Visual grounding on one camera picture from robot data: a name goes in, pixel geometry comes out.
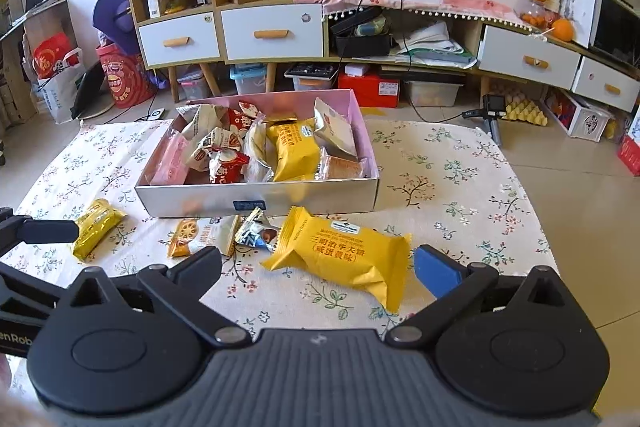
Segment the white orange biscuit packet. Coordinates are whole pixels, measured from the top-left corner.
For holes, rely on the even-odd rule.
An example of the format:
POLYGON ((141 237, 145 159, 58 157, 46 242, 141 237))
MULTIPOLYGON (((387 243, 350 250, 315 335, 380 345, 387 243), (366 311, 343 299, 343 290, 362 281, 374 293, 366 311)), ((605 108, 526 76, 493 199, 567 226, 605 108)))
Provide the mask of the white orange biscuit packet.
POLYGON ((182 219, 168 244, 168 257, 189 257, 205 247, 216 247, 224 257, 231 257, 240 224, 239 216, 182 219))

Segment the large yellow pastry packet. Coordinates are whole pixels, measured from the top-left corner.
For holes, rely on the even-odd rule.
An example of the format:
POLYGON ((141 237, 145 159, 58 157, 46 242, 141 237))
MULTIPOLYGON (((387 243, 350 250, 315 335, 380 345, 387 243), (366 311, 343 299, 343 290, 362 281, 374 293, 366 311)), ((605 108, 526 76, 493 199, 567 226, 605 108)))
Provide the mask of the large yellow pastry packet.
POLYGON ((262 262, 270 271, 294 268, 330 283, 367 291, 386 311, 404 299, 411 236, 390 236, 347 221, 312 215, 303 207, 288 212, 277 247, 262 262))

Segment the gold yellow snack packet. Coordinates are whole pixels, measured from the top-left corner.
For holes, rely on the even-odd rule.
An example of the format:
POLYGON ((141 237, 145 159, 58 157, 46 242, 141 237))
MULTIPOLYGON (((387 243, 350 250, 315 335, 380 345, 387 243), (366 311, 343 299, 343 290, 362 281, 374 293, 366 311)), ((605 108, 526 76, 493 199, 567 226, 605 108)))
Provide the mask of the gold yellow snack packet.
POLYGON ((73 256, 79 261, 86 261, 105 235, 125 217, 126 213, 112 206, 106 199, 95 199, 76 221, 78 237, 73 246, 73 256))

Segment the silver truffle chocolate packet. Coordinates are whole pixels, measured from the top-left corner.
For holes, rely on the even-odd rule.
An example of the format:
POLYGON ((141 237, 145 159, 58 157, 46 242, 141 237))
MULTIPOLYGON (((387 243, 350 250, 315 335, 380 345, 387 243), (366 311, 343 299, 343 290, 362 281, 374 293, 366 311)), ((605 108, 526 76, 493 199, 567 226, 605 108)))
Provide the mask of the silver truffle chocolate packet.
POLYGON ((234 236, 238 245, 265 249, 274 253, 278 246, 280 229, 272 225, 262 208, 254 208, 243 220, 234 236))

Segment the floral tablecloth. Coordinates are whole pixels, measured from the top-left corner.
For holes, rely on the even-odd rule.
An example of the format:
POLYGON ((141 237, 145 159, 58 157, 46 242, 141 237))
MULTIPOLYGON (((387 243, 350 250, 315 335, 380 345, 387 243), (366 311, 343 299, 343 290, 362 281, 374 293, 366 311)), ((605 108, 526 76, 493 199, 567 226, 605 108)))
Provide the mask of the floral tablecloth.
MULTIPOLYGON (((155 219, 136 193, 142 170, 168 129, 167 121, 82 128, 43 170, 18 209, 41 219, 76 219, 103 198, 125 215, 96 247, 91 262, 111 275, 167 263, 176 222, 155 219)), ((371 120, 367 124, 380 170, 373 211, 353 225, 409 236, 457 262, 480 261, 523 275, 554 259, 518 177, 488 136, 462 127, 371 120)), ((408 277, 397 312, 371 295, 286 268, 268 271, 263 251, 238 247, 204 303, 252 334, 266 327, 375 329, 385 333, 432 301, 408 277)))

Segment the red white candy packet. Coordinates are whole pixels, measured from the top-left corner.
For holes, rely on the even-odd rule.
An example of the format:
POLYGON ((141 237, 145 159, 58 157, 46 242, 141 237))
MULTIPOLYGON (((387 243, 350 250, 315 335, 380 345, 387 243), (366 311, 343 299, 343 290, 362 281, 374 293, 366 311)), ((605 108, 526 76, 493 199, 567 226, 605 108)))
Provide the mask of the red white candy packet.
POLYGON ((243 178, 243 168, 250 158, 237 150, 223 148, 209 159, 209 182, 211 184, 239 183, 243 178))

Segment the pink and white snack box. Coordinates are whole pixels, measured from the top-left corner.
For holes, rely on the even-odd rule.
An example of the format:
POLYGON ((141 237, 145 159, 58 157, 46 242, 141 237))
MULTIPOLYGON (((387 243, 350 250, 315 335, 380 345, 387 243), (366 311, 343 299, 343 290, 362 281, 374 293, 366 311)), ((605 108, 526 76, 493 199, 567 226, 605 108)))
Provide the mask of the pink and white snack box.
POLYGON ((150 216, 163 219, 246 215, 254 208, 282 217, 292 206, 303 206, 314 215, 370 212, 375 207, 380 172, 368 129, 352 90, 281 91, 206 98, 205 104, 237 108, 250 102, 268 116, 314 115, 314 100, 328 103, 352 124, 358 157, 366 161, 366 175, 360 179, 311 180, 267 183, 210 184, 208 174, 194 172, 179 185, 152 185, 150 181, 173 135, 186 127, 184 118, 171 121, 145 165, 136 192, 150 216))

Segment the white shopping bag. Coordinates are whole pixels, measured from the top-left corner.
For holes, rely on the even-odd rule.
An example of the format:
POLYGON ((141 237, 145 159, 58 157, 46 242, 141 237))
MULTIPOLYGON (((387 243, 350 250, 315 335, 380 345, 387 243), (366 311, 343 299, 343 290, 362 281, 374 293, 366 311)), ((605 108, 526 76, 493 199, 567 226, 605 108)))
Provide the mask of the white shopping bag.
POLYGON ((82 49, 73 48, 64 32, 58 32, 36 47, 32 67, 38 77, 38 92, 55 124, 71 121, 78 86, 86 72, 82 49))

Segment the clear wrapped brown cake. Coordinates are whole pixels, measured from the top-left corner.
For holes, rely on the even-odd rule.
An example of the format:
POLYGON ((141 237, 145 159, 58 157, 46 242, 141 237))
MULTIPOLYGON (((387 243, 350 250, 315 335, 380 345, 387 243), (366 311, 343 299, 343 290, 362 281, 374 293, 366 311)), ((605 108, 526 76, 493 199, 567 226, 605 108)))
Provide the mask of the clear wrapped brown cake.
POLYGON ((363 161, 354 161, 330 155, 324 147, 320 148, 320 160, 316 172, 316 179, 348 180, 362 179, 366 176, 363 161))

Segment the yellow pastry packet in box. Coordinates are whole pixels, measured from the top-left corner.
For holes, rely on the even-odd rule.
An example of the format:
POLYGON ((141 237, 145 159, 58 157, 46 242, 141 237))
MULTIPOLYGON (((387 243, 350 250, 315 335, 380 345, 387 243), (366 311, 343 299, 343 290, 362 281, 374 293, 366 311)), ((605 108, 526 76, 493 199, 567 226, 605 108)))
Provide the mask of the yellow pastry packet in box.
POLYGON ((278 155, 274 182, 313 180, 320 161, 320 146, 314 137, 314 120, 272 124, 267 136, 278 155))

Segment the red round gift bag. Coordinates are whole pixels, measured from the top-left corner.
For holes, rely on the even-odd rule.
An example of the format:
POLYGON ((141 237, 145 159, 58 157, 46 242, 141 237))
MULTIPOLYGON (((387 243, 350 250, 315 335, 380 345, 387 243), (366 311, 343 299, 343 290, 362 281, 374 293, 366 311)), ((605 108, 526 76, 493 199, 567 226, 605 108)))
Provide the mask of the red round gift bag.
POLYGON ((155 94, 140 54, 126 54, 116 43, 96 48, 115 106, 127 109, 155 94))

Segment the yellow egg tray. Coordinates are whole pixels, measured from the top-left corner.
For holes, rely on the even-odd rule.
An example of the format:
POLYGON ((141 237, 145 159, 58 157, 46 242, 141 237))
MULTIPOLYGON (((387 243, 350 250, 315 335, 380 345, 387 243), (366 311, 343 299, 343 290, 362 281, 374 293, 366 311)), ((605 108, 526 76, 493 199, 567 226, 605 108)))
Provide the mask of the yellow egg tray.
POLYGON ((522 98, 521 100, 515 100, 514 98, 506 106, 506 115, 502 119, 527 122, 527 124, 533 124, 538 127, 547 127, 549 124, 549 119, 542 108, 535 101, 528 98, 522 98))

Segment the clear storage bin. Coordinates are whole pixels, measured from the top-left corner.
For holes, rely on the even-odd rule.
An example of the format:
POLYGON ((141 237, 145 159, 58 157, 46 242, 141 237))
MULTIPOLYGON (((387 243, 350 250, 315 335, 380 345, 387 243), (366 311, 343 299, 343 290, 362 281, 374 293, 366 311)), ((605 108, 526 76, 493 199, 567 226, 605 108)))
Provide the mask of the clear storage bin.
POLYGON ((409 102, 416 107, 451 107, 461 83, 406 80, 404 82, 409 102))

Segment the white fold snack packet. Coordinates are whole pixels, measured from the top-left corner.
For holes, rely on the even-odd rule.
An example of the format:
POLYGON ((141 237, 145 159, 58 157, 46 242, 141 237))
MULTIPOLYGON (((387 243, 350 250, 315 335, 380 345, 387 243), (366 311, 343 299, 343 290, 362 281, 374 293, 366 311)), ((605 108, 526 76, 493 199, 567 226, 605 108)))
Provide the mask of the white fold snack packet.
POLYGON ((334 152, 350 158, 357 157, 352 125, 321 98, 314 101, 314 133, 334 152))

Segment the red box under cabinet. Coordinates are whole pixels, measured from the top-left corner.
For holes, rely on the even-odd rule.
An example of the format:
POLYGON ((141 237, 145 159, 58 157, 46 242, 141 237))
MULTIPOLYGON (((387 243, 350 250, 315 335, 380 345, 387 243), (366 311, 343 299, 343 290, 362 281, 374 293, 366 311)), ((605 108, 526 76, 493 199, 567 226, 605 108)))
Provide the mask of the red box under cabinet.
POLYGON ((400 82, 384 79, 377 72, 367 72, 361 77, 352 77, 341 72, 338 76, 340 89, 352 90, 361 107, 396 108, 399 101, 400 82))

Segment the white decorated small box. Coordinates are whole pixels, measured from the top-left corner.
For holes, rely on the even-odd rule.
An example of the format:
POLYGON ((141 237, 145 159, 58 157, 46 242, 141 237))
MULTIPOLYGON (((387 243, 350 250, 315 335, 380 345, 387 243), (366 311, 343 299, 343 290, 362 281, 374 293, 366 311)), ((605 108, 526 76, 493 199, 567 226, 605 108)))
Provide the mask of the white decorated small box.
POLYGON ((606 109, 587 102, 579 95, 551 87, 544 97, 544 105, 566 134, 573 139, 598 143, 613 115, 606 109))

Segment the blue lid storage bin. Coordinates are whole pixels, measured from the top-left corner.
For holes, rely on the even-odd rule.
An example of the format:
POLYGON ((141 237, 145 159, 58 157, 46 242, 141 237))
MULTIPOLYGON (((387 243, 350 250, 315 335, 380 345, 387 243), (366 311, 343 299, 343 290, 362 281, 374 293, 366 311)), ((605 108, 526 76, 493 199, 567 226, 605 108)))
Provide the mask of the blue lid storage bin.
POLYGON ((238 64, 230 68, 230 78, 239 94, 264 93, 266 91, 267 66, 265 64, 238 64))

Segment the purple plush toy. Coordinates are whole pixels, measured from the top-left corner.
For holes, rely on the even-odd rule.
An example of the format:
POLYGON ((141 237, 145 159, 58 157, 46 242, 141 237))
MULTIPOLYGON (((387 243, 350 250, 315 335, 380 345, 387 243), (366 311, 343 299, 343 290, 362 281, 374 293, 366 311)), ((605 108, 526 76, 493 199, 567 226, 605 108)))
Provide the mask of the purple plush toy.
POLYGON ((98 0, 93 9, 93 27, 126 55, 140 52, 129 0, 98 0))

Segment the white angled drawer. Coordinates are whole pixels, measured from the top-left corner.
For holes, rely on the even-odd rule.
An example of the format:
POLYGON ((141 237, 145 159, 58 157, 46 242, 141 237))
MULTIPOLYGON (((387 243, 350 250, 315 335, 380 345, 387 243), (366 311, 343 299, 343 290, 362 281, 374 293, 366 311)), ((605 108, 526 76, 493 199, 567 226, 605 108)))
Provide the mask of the white angled drawer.
POLYGON ((570 90, 580 55, 515 31, 486 26, 478 49, 480 70, 570 90))

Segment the white left drawer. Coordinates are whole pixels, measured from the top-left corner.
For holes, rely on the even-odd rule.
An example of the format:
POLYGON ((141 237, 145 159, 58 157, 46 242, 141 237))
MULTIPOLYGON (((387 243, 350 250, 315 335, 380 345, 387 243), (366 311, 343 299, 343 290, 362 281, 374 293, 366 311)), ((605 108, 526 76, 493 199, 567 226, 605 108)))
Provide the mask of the white left drawer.
POLYGON ((213 13, 200 13, 141 26, 146 64, 195 64, 220 57, 213 13))

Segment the white far right drawer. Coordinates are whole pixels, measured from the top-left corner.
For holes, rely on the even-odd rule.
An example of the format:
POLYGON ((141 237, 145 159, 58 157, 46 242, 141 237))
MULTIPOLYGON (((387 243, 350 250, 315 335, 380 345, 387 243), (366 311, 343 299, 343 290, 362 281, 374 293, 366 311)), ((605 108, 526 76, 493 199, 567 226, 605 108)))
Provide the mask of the white far right drawer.
POLYGON ((583 57, 570 91, 583 98, 631 112, 639 95, 639 81, 592 58, 583 57))

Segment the black bag on shelf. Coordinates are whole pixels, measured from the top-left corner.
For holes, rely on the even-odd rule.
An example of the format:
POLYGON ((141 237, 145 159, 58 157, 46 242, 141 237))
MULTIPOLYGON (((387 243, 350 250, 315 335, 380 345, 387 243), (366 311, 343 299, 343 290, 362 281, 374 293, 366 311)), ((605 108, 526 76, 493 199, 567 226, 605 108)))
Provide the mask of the black bag on shelf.
POLYGON ((385 56, 394 43, 379 6, 340 14, 330 23, 329 32, 332 50, 344 58, 385 56))

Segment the white middle drawer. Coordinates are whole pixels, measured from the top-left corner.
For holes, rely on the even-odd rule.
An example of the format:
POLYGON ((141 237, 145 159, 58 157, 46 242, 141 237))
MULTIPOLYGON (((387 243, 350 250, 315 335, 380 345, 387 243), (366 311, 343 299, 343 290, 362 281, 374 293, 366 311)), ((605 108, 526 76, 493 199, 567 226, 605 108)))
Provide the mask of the white middle drawer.
POLYGON ((280 4, 220 13, 230 61, 324 57, 318 4, 280 4))

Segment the orange fruit lower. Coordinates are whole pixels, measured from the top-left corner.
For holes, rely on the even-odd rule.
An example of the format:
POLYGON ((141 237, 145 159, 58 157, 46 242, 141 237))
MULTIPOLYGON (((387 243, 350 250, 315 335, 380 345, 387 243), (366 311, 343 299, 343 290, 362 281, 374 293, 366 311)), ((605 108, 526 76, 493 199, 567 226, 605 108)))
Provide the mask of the orange fruit lower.
POLYGON ((574 26, 566 18, 558 18, 550 27, 550 35, 563 42, 571 42, 574 39, 574 26))

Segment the microwave oven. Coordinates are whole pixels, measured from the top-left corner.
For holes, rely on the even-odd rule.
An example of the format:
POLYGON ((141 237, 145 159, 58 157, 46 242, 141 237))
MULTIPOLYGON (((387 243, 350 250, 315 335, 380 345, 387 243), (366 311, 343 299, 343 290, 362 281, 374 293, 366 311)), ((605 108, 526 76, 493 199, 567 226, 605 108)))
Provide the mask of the microwave oven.
POLYGON ((632 68, 639 67, 639 14, 618 0, 594 2, 589 46, 632 68))

